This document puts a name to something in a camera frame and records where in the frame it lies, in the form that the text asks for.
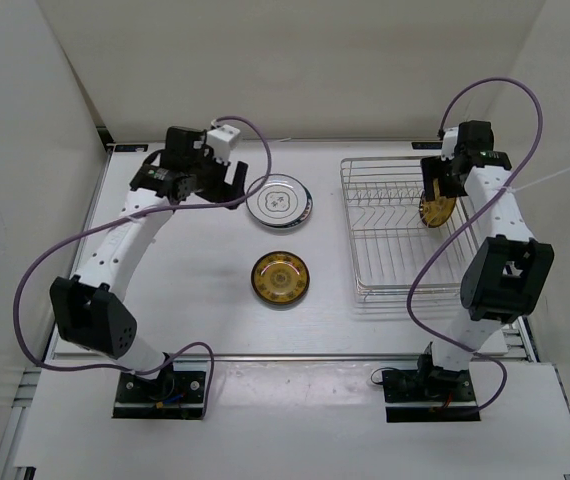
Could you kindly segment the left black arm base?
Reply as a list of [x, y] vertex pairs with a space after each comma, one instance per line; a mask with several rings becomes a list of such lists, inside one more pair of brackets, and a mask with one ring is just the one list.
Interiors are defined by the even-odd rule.
[[149, 380], [121, 373], [112, 408], [113, 419], [202, 420], [208, 373], [165, 367]]

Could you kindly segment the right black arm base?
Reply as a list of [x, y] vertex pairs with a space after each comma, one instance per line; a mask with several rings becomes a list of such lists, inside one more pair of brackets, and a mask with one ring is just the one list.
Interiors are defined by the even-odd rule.
[[381, 367], [370, 375], [372, 386], [383, 390], [386, 422], [451, 423], [481, 420], [468, 371], [461, 380], [423, 380], [417, 370]]

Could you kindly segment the yellow patterned plate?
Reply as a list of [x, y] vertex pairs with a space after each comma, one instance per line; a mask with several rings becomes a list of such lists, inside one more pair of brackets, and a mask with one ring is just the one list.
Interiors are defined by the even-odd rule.
[[419, 217], [426, 227], [439, 228], [449, 220], [455, 207], [455, 198], [440, 196], [435, 200], [427, 200], [422, 195], [419, 203]]
[[251, 269], [250, 283], [256, 297], [271, 307], [299, 303], [307, 294], [310, 271], [298, 255], [272, 251], [261, 256]]

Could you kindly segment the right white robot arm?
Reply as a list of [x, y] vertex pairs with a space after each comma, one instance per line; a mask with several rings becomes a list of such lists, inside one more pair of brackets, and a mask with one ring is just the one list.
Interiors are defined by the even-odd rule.
[[440, 154], [421, 161], [423, 224], [442, 226], [465, 197], [484, 237], [461, 280], [459, 313], [419, 360], [414, 387], [425, 399], [462, 383], [474, 353], [503, 325], [534, 310], [551, 269], [552, 246], [535, 239], [505, 188], [511, 169], [508, 155], [494, 148], [490, 123], [476, 120], [447, 130]]

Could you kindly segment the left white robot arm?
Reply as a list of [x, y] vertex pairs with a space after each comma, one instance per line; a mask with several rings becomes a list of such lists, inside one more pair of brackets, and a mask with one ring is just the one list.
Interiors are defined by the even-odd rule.
[[151, 153], [132, 178], [121, 224], [107, 230], [70, 278], [57, 278], [50, 287], [60, 337], [140, 377], [140, 388], [153, 400], [171, 395], [175, 377], [161, 367], [165, 354], [139, 338], [124, 304], [126, 290], [174, 206], [192, 194], [224, 204], [243, 196], [245, 163], [238, 164], [232, 182], [225, 180], [239, 140], [239, 129], [230, 125], [208, 131], [169, 128], [164, 149]]

